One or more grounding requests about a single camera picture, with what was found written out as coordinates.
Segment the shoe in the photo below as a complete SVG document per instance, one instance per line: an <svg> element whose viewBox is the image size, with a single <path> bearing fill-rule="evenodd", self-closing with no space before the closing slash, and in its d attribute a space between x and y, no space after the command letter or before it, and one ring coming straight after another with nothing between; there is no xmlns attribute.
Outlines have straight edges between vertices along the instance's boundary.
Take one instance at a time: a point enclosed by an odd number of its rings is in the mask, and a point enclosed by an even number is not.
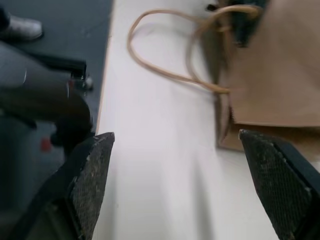
<svg viewBox="0 0 320 240"><path fill-rule="evenodd" d="M0 31L0 39L4 41L33 41L43 35L40 21L10 16L7 29Z"/></svg>

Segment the gray floor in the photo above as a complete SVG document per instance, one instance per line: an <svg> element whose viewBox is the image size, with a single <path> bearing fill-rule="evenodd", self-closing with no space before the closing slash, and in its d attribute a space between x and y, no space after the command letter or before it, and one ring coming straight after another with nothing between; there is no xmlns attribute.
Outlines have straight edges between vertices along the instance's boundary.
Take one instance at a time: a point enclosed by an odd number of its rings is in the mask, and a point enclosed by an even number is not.
<svg viewBox="0 0 320 240"><path fill-rule="evenodd" d="M94 91L87 93L85 99L96 122L112 0L3 0L1 4L12 15L43 23L45 35L42 39L16 44L16 47L86 60ZM54 129L50 123L39 122L37 130L32 130L17 120L0 118L0 169L12 171L12 179L14 176L22 179L8 182L7 187L3 187L6 175L0 177L0 198L6 196L6 199L0 199L0 217L4 203L24 210L46 177L64 162L61 149L41 152L41 140L48 138ZM20 200L12 201L10 196Z"/></svg>

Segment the rope handle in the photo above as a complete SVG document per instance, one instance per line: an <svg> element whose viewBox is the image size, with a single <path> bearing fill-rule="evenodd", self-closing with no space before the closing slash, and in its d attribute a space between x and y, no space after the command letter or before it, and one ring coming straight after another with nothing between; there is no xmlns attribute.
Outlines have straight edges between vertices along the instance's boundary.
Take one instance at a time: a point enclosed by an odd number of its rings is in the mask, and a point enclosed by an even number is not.
<svg viewBox="0 0 320 240"><path fill-rule="evenodd" d="M176 10L169 10L169 9L154 9L154 10L149 10L141 14L133 23L132 27L129 30L128 37L127 37L127 49L129 51L129 54L131 57L143 68L148 69L152 72L155 72L157 74L160 74L164 77L170 78L170 79L175 79L183 82L188 82L188 83L193 83L202 86L203 88L206 88L214 93L218 94L228 94L230 90L228 88L221 87L217 84L205 82L201 80L192 65L191 59L192 59L192 54L193 54L193 46L196 42L196 40L205 32L207 31L211 25L219 19L223 14L229 13L229 12L242 12L242 13L247 13L249 18L256 18L259 16L261 13L262 9L258 6L253 6L253 5L231 5L231 6L225 6L218 8L216 11L212 13L212 15L203 20L201 18L191 16L188 14L185 14L180 11ZM187 70L190 74L190 77L180 75L171 71L168 71L166 69L163 69L159 66L156 66L152 64L149 61L144 60L141 56L138 55L138 53L133 49L132 46L132 39L133 39L133 33L140 23L140 21L148 16L148 15L153 15L153 14L173 14L177 15L179 17L182 17L184 19L190 20L192 22L195 22L199 24L199 27L196 29L196 31L192 34L190 40L188 41L187 44L187 50L186 50L186 66ZM229 30L230 28L228 26L223 26L222 28L218 29L218 31L223 32L225 37L226 37L226 31Z"/></svg>

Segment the white table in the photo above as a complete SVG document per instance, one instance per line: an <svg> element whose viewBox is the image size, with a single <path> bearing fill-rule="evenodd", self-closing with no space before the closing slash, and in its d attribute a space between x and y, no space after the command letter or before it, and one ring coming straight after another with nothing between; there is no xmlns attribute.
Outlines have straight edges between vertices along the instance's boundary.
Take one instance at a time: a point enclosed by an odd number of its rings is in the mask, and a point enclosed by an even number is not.
<svg viewBox="0 0 320 240"><path fill-rule="evenodd" d="M133 21L154 8L203 14L202 0L115 0L98 133L115 133L93 239L277 240L245 155L216 149L214 96L155 75L126 49ZM142 21L135 49L178 73L193 23L172 15ZM194 64L207 78L200 49Z"/></svg>

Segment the red object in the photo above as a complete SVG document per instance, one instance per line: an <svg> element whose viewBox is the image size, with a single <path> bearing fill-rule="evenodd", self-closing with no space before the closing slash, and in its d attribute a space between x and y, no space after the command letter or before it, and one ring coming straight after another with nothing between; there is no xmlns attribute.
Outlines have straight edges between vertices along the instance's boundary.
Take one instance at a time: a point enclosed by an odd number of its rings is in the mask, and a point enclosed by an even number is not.
<svg viewBox="0 0 320 240"><path fill-rule="evenodd" d="M41 151L44 153L48 153L51 151L52 145L49 138L44 137L41 139Z"/></svg>
<svg viewBox="0 0 320 240"><path fill-rule="evenodd" d="M75 86L75 82L73 80L68 81L69 88L73 88Z"/></svg>

